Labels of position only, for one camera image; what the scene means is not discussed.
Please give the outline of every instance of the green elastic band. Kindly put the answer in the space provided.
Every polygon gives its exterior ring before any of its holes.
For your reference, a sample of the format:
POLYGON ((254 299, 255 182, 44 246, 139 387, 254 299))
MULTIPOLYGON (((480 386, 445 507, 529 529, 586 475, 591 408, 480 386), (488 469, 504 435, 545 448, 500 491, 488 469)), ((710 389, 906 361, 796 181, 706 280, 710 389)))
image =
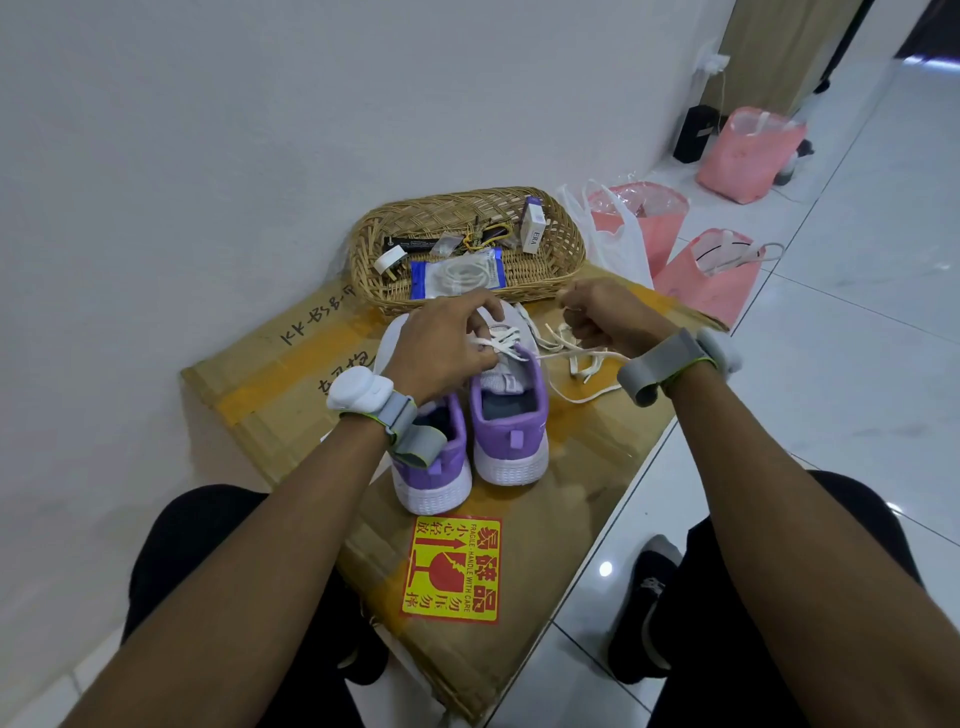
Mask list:
POLYGON ((708 361, 710 364, 713 365, 714 369, 719 369, 719 367, 717 367, 717 363, 713 361, 713 359, 711 359, 709 356, 706 356, 706 355, 701 356, 699 359, 694 359, 685 367, 683 367, 681 370, 679 370, 678 372, 675 372, 674 374, 667 377, 664 381, 662 381, 660 383, 660 389, 666 389, 667 387, 669 387, 671 384, 673 384, 674 381, 676 381, 678 376, 683 374, 687 369, 692 367, 694 364, 699 364, 701 361, 708 361))
POLYGON ((393 432, 393 431, 387 426, 387 424, 386 424, 385 422, 383 422, 379 417, 375 417, 374 415, 370 414, 369 412, 349 412, 349 411, 348 411, 348 412, 341 412, 341 413, 340 413, 340 417, 341 417, 341 418, 342 418, 344 415, 360 415, 361 417, 366 417, 368 420, 373 420, 373 421, 376 422, 376 423, 380 423, 381 425, 383 425, 384 431, 390 436, 390 447, 392 448, 394 445, 396 445, 396 433, 393 432))

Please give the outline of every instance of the white wall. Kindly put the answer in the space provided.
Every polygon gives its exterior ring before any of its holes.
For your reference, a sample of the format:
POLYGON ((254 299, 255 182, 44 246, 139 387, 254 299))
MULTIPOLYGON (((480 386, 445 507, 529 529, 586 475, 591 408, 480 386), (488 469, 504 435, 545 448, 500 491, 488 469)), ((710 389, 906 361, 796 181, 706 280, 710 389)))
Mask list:
POLYGON ((180 368, 338 271, 371 207, 643 173, 731 6, 4 3, 0 722, 122 620, 172 496, 257 483, 180 368))

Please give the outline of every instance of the woven basket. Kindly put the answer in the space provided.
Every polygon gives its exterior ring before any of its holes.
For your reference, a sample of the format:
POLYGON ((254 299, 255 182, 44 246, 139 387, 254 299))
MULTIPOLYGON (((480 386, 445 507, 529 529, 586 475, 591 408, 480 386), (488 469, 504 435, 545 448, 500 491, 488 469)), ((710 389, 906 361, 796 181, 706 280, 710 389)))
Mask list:
POLYGON ((543 200, 547 227, 540 249, 535 255, 503 251, 507 285, 496 294, 513 303, 550 298, 584 264, 584 240, 563 206, 534 187, 475 189, 404 200, 372 210, 350 232, 350 275, 354 287, 387 315, 417 308, 423 301, 410 300, 410 261, 439 259, 426 253, 407 255, 393 271, 396 281, 390 280, 373 269, 373 262, 383 253, 384 238, 434 238, 443 232, 466 234, 478 215, 492 222, 512 220, 519 231, 520 214, 528 195, 543 200))

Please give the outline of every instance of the small box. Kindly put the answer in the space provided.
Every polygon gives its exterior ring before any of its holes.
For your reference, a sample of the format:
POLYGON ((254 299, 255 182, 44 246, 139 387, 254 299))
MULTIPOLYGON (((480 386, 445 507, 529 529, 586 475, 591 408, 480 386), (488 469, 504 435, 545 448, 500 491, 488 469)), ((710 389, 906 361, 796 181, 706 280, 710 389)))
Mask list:
POLYGON ((523 252, 536 253, 540 249, 543 231, 546 230, 543 200, 539 197, 528 197, 520 221, 520 245, 523 252))

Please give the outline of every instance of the shoe sole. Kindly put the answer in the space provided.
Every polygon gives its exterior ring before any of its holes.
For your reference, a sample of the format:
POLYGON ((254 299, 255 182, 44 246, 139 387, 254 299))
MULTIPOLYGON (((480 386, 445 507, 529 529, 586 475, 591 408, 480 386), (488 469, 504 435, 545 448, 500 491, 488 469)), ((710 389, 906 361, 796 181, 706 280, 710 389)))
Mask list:
POLYGON ((536 483, 550 465, 550 446, 546 433, 537 451, 529 457, 517 460, 501 460, 487 455, 480 443, 473 443, 473 465, 477 474, 492 485, 514 486, 536 483))
POLYGON ((396 468, 391 466, 394 476, 394 492, 400 504, 416 516, 436 516, 438 513, 452 511, 470 495, 473 487, 473 475, 470 463, 464 458, 464 466, 453 480, 441 488, 421 490, 411 488, 400 477, 396 468))

